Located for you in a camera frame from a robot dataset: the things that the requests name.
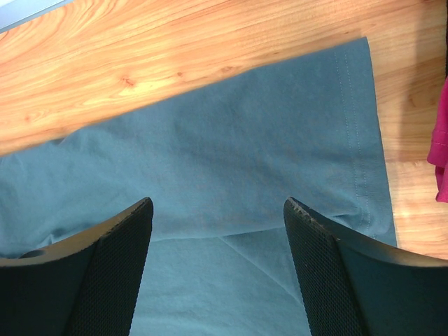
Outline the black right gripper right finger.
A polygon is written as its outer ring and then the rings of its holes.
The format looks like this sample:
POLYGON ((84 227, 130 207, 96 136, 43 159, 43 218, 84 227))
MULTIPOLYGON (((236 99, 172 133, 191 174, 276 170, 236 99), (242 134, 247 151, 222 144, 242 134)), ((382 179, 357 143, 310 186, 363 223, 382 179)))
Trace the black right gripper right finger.
POLYGON ((381 243, 294 198, 283 217, 313 335, 446 335, 447 261, 381 243))

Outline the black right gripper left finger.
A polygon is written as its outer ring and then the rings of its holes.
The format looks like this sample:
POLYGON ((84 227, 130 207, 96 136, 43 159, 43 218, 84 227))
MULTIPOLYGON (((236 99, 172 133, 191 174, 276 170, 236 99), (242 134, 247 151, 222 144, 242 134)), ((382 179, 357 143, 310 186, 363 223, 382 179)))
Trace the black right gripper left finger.
POLYGON ((1 259, 2 335, 128 335, 151 238, 145 197, 19 258, 1 259))

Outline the blue-grey t-shirt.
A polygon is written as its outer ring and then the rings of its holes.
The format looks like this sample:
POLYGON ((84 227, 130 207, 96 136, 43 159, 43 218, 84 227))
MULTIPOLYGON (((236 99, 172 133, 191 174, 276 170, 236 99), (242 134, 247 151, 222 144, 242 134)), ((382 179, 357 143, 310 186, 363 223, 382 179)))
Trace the blue-grey t-shirt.
POLYGON ((154 204, 132 335, 308 335, 294 197, 396 245, 366 38, 1 158, 1 254, 154 204))

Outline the folded pink t-shirt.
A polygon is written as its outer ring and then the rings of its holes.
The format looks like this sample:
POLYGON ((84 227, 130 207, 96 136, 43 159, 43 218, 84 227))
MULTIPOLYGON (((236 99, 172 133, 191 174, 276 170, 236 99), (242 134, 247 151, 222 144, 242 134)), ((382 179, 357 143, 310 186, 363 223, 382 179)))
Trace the folded pink t-shirt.
POLYGON ((435 168, 437 202, 447 203, 447 79, 445 79, 437 107, 427 161, 435 168))

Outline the aluminium back wall rail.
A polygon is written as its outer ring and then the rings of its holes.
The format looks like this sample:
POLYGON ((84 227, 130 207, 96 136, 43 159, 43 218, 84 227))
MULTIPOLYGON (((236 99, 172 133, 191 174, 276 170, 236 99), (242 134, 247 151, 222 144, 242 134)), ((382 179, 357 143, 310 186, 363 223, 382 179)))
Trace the aluminium back wall rail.
POLYGON ((70 2, 71 0, 1 0, 1 33, 70 2))

